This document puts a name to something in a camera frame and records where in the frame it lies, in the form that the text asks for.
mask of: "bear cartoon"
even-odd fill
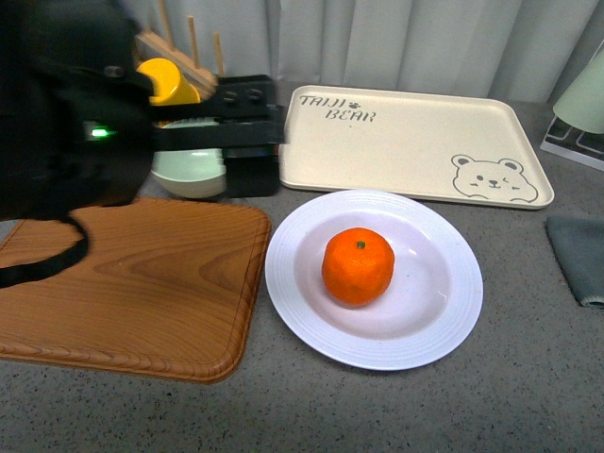
[[[470,198],[531,203],[539,196],[522,174],[523,166],[513,159],[492,162],[458,154],[451,161],[457,167],[453,186]]]

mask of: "cream tray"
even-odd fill
[[[337,87],[297,89],[279,148],[281,182],[538,210],[554,192],[508,105]]]

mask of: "light green bowl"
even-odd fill
[[[166,127],[215,126],[212,120],[185,120]],[[153,178],[169,193],[185,198],[208,198],[227,189],[227,169],[217,148],[159,151],[153,158]]]

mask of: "tray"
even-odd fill
[[[554,192],[511,107],[492,99],[340,87],[298,88],[281,182],[527,210]]]
[[[212,383],[239,365],[270,222],[253,208],[141,198],[86,208],[89,255],[0,290],[0,358]],[[77,235],[24,221],[0,266],[41,260]]]

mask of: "white plate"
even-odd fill
[[[386,293],[361,308],[333,299],[321,278],[329,239],[351,227],[381,234],[395,254]],[[336,361],[404,370],[436,361],[470,334],[482,306],[482,277],[461,234],[400,195],[352,190],[320,196],[275,232],[265,265],[268,291],[285,324]]]

